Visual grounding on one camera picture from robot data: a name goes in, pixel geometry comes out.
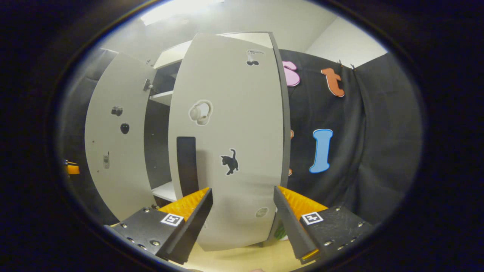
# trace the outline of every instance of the headphones sticker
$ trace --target headphones sticker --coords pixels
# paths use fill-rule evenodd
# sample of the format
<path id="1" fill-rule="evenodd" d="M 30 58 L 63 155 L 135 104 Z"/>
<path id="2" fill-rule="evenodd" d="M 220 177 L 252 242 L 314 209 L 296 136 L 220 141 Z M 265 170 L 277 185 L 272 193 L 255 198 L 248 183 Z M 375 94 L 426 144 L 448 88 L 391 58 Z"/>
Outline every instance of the headphones sticker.
<path id="1" fill-rule="evenodd" d="M 190 108 L 188 116 L 192 121 L 196 122 L 197 125 L 204 126 L 209 123 L 212 112 L 212 103 L 208 100 L 202 99 Z"/>
<path id="2" fill-rule="evenodd" d="M 259 66 L 259 62 L 257 60 L 255 60 L 254 57 L 253 57 L 255 54 L 265 55 L 264 52 L 257 50 L 257 49 L 247 50 L 246 55 L 249 58 L 249 60 L 246 62 L 247 65 L 249 65 L 249 66 L 252 66 L 252 65 Z"/>

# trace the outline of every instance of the black cat sticker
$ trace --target black cat sticker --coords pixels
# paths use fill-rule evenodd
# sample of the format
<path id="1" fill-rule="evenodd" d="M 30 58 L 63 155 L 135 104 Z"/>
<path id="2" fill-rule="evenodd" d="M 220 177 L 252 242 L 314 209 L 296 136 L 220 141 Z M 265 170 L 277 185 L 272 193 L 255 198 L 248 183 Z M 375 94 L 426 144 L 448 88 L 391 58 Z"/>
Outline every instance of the black cat sticker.
<path id="1" fill-rule="evenodd" d="M 232 157 L 230 156 L 220 156 L 222 157 L 222 165 L 228 166 L 227 176 L 234 173 L 234 170 L 239 171 L 239 162 L 235 158 L 235 149 L 231 149 L 233 152 Z"/>

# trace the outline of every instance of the small black sticker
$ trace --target small black sticker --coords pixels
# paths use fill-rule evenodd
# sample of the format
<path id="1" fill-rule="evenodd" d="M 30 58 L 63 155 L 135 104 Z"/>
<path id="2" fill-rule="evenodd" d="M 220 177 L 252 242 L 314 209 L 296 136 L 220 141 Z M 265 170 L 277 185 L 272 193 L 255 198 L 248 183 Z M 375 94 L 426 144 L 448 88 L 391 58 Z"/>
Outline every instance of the small black sticker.
<path id="1" fill-rule="evenodd" d="M 230 156 L 220 156 L 222 157 L 222 165 L 228 166 L 227 176 L 234 173 L 234 170 L 239 171 L 239 162 L 235 158 L 235 149 L 231 149 L 233 152 L 232 157 Z"/>
<path id="2" fill-rule="evenodd" d="M 129 125 L 124 123 L 124 124 L 121 124 L 121 132 L 123 134 L 127 134 L 129 132 Z"/>

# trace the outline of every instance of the cabinet door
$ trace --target cabinet door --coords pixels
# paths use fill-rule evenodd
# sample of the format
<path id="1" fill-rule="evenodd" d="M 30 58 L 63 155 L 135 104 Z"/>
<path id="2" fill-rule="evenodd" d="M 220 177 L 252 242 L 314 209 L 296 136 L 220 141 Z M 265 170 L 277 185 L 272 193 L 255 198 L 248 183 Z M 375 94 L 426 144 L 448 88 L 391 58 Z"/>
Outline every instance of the cabinet door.
<path id="1" fill-rule="evenodd" d="M 155 203 L 143 137 L 150 94 L 143 88 L 146 79 L 153 82 L 155 73 L 120 53 L 99 79 L 89 103 L 85 130 L 89 172 L 101 198 L 120 221 Z M 121 115 L 111 114 L 114 106 L 122 107 Z M 121 132 L 123 124 L 129 125 L 126 134 Z"/>
<path id="2" fill-rule="evenodd" d="M 249 65 L 248 50 L 263 54 L 252 55 Z M 189 114 L 200 100 L 212 105 L 205 125 L 192 121 Z M 283 103 L 274 50 L 198 34 L 177 75 L 168 126 L 177 198 L 182 197 L 178 136 L 196 138 L 199 188 L 213 189 L 212 210 L 197 240 L 200 246 L 205 251 L 224 250 L 266 240 L 274 219 L 274 186 L 281 184 L 283 165 Z M 238 162 L 233 174 L 221 157 L 232 158 L 231 149 Z"/>

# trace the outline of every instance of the black fabric backdrop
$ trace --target black fabric backdrop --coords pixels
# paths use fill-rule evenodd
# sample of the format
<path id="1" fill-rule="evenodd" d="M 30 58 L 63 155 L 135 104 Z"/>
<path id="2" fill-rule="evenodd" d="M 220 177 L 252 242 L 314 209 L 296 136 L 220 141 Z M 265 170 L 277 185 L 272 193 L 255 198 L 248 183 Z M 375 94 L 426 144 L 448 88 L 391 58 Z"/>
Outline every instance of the black fabric backdrop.
<path id="1" fill-rule="evenodd" d="M 378 223 L 411 185 L 422 146 L 416 86 L 390 54 L 352 70 L 312 55 L 280 50 L 297 66 L 301 82 L 288 87 L 291 158 L 287 187 L 323 205 L 345 205 Z M 333 95 L 321 69 L 341 76 L 343 97 Z M 331 129 L 329 169 L 310 173 L 316 129 Z"/>

